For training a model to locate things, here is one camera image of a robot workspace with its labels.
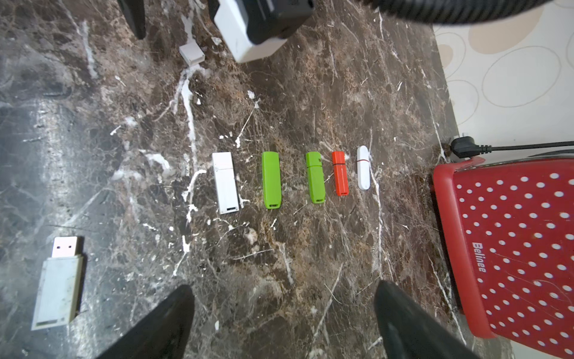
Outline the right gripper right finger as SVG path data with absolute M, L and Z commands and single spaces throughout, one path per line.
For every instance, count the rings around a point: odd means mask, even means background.
M 389 358 L 478 357 L 390 281 L 379 282 L 374 308 Z

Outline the white usb drive red end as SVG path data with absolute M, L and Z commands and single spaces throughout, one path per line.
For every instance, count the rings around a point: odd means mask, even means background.
M 370 158 L 369 149 L 362 145 L 357 148 L 357 180 L 361 190 L 369 190 L 371 186 L 370 178 Z

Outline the white usb cap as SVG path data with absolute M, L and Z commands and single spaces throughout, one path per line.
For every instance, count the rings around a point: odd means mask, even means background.
M 195 41 L 180 46 L 179 53 L 189 67 L 194 67 L 205 61 L 205 54 Z

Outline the green usb drive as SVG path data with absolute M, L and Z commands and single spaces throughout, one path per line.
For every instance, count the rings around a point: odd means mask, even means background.
M 278 209 L 282 202 L 280 158 L 277 152 L 262 154 L 262 189 L 267 209 Z
M 321 154 L 308 152 L 306 154 L 306 167 L 310 199 L 313 203 L 324 203 L 326 190 Z

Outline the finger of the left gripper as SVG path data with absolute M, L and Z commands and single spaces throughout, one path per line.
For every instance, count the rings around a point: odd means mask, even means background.
M 118 0 L 126 22 L 138 40 L 146 37 L 146 16 L 144 0 Z

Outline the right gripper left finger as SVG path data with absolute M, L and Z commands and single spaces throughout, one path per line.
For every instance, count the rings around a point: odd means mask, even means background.
M 100 357 L 182 358 L 194 311 L 192 288 L 181 285 Z

